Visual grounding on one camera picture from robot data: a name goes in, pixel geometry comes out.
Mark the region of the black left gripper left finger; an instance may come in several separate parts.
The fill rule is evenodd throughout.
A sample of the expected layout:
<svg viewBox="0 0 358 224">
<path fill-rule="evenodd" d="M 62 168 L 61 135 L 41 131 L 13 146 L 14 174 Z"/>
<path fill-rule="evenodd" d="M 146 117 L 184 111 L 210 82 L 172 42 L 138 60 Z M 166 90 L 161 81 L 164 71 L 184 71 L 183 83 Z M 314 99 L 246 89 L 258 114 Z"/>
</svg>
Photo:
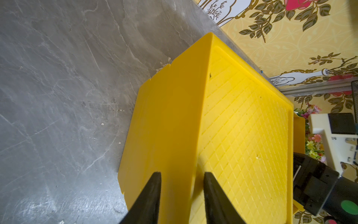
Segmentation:
<svg viewBox="0 0 358 224">
<path fill-rule="evenodd" d="M 154 172 L 120 224 L 157 224 L 161 194 L 161 173 Z"/>
</svg>

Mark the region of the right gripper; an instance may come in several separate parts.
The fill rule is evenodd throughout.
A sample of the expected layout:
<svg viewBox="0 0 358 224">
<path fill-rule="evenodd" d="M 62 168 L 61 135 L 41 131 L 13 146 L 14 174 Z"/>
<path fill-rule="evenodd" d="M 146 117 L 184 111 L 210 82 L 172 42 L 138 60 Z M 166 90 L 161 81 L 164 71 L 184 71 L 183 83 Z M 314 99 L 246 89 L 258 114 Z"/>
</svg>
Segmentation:
<svg viewBox="0 0 358 224">
<path fill-rule="evenodd" d="M 308 155 L 293 154 L 293 199 L 317 215 L 332 192 L 339 173 Z"/>
</svg>

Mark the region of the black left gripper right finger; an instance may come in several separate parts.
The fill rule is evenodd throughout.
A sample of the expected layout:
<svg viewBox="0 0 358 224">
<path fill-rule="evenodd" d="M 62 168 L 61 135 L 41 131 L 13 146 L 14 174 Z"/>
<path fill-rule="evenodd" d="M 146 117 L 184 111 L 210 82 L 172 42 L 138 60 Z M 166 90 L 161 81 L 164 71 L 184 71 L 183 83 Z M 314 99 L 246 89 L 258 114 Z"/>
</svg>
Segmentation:
<svg viewBox="0 0 358 224">
<path fill-rule="evenodd" d="M 207 224 L 245 224 L 211 172 L 204 174 Z"/>
</svg>

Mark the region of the yellow plastic drawer cabinet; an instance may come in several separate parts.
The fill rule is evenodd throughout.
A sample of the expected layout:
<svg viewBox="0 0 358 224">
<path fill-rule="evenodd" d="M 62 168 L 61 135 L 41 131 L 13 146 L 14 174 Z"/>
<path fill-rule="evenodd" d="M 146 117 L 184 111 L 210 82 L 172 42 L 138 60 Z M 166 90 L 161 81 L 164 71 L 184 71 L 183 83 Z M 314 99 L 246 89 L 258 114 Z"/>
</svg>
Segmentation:
<svg viewBox="0 0 358 224">
<path fill-rule="evenodd" d="M 247 224 L 293 222 L 293 105 L 208 33 L 139 88 L 118 170 L 129 213 L 161 174 L 160 224 L 207 221 L 211 173 Z"/>
</svg>

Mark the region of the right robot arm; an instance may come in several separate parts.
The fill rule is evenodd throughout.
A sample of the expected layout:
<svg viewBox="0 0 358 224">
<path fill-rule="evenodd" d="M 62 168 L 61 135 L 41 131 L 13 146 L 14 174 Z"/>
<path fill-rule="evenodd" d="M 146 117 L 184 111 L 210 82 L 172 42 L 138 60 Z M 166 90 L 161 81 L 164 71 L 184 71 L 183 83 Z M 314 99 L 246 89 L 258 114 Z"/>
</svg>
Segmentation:
<svg viewBox="0 0 358 224">
<path fill-rule="evenodd" d="M 293 199 L 323 224 L 358 222 L 358 184 L 308 155 L 294 153 Z"/>
</svg>

